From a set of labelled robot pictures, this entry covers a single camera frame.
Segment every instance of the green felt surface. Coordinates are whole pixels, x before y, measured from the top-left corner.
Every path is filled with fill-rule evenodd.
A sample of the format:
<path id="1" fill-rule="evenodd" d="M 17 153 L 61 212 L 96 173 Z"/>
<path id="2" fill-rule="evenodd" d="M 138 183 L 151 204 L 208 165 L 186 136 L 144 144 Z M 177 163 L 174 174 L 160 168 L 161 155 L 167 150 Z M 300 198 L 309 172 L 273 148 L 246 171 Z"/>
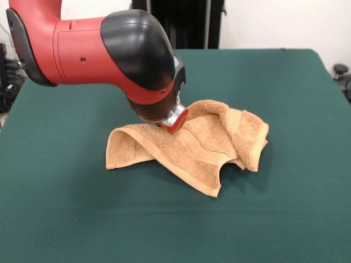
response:
<path id="1" fill-rule="evenodd" d="M 0 133 L 1 263 L 351 261 L 351 108 L 311 50 L 177 50 L 181 99 L 270 125 L 258 173 L 221 171 L 218 199 L 157 162 L 105 169 L 139 122 L 108 85 L 27 81 Z"/>

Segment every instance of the orange towel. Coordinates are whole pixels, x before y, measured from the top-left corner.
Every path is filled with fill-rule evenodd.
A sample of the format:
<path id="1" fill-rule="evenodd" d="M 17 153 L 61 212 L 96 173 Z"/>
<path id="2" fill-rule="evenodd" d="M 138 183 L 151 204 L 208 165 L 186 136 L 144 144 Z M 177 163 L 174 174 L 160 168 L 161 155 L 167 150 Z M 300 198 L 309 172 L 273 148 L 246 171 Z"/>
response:
<path id="1" fill-rule="evenodd" d="M 188 107 L 188 118 L 171 135 L 151 124 L 113 130 L 106 148 L 106 168 L 115 169 L 157 160 L 184 182 L 218 197 L 219 171 L 226 163 L 258 171 L 269 126 L 256 115 L 213 101 Z"/>

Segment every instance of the cable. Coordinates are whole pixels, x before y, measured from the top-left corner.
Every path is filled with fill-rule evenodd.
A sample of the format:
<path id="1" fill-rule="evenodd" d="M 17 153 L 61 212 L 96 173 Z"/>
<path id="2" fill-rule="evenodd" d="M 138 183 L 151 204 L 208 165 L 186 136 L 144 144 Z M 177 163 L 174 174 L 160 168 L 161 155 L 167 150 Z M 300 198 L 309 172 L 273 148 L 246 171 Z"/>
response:
<path id="1" fill-rule="evenodd" d="M 9 37 L 9 40 L 10 40 L 10 43 L 11 43 L 11 46 L 13 47 L 13 48 L 15 48 L 15 45 L 14 45 L 14 43 L 13 43 L 13 41 L 12 41 L 12 36 L 11 36 L 11 34 L 6 30 L 6 28 L 0 23 L 0 28 L 6 33 L 6 35 Z"/>

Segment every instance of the white wall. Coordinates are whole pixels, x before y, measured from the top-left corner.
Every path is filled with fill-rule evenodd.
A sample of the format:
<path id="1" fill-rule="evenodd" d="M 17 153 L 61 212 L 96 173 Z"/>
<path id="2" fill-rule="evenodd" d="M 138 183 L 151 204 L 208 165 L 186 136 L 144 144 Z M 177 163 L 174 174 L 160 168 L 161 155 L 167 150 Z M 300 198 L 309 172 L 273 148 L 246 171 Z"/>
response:
<path id="1" fill-rule="evenodd" d="M 62 18 L 108 15 L 130 3 L 63 0 Z M 8 0 L 0 0 L 0 23 L 6 28 L 7 6 Z M 312 48 L 329 71 L 336 62 L 351 67 L 351 0 L 225 0 L 225 6 L 220 48 Z M 10 43 L 1 31 L 0 40 Z"/>

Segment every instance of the towel fold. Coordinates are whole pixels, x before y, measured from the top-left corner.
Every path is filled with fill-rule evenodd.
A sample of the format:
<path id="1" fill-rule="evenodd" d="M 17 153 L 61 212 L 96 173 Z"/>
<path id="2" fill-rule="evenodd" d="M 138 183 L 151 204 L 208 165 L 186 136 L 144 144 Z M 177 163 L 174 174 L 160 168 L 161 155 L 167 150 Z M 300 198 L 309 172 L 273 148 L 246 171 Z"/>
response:
<path id="1" fill-rule="evenodd" d="M 107 141 L 106 168 L 157 160 L 194 189 L 218 197 L 219 172 L 226 163 L 258 171 L 269 126 L 256 115 L 201 100 L 188 107 L 187 120 L 171 135 L 151 124 L 114 129 Z"/>

